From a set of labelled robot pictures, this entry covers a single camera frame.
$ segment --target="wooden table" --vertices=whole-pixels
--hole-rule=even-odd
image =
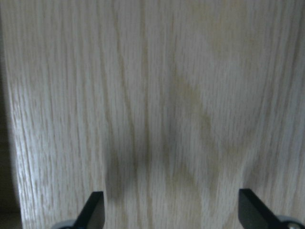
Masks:
[[[25,229],[241,228],[237,193],[305,221],[305,1],[2,0]]]

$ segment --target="light wood panel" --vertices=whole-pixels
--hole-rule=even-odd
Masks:
[[[305,221],[305,2],[3,0],[25,229],[106,191],[107,229]]]

